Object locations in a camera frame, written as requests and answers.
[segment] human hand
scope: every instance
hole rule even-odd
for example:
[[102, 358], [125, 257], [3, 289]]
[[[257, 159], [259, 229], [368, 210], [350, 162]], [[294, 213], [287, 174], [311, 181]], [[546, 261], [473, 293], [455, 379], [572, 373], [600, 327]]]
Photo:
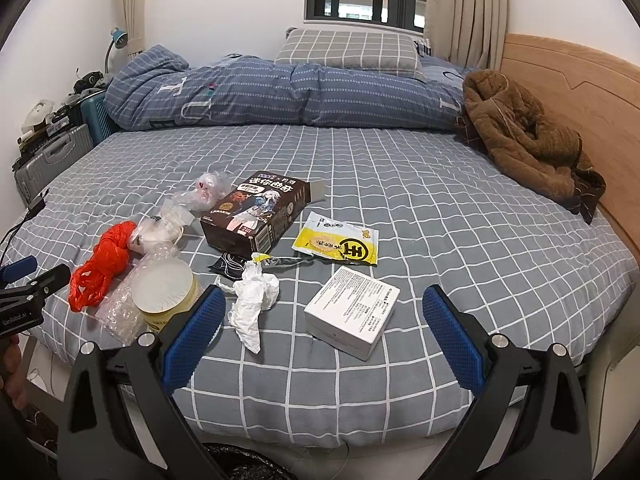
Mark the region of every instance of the human hand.
[[6, 383], [0, 377], [0, 389], [4, 388], [6, 394], [14, 402], [14, 406], [17, 410], [23, 410], [27, 407], [27, 392], [24, 389], [24, 381], [26, 377], [23, 371], [20, 370], [20, 363], [22, 362], [22, 353], [18, 343], [20, 337], [15, 334], [11, 336], [11, 344], [4, 352], [4, 355], [0, 356], [4, 364], [4, 368], [9, 372], [10, 376], [6, 380]]

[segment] gray suitcase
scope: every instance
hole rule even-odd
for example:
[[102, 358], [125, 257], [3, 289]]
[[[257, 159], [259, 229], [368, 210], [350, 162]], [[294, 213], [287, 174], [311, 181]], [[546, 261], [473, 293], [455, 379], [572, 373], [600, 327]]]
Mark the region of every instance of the gray suitcase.
[[83, 124], [38, 150], [29, 162], [14, 173], [24, 205], [29, 205], [54, 178], [89, 153], [93, 146], [89, 128]]

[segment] round container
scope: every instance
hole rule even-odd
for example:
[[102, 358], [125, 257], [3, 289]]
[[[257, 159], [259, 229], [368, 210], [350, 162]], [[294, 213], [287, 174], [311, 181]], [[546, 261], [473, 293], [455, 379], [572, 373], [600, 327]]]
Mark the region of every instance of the round container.
[[175, 314], [188, 311], [199, 295], [191, 267], [178, 258], [141, 270], [131, 285], [133, 303], [154, 332], [160, 332]]

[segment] white box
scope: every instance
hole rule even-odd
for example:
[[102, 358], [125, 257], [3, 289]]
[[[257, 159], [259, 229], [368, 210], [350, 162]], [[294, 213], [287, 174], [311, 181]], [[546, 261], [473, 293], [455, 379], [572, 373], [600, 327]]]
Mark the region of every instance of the white box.
[[306, 331], [366, 361], [399, 293], [397, 287], [342, 266], [306, 306]]

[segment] black trash bag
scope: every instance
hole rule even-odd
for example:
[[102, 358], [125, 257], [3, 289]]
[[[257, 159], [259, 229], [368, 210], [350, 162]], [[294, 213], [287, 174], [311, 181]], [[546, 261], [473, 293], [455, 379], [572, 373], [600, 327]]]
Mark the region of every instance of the black trash bag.
[[229, 480], [298, 480], [273, 460], [252, 451], [229, 444], [202, 444]]

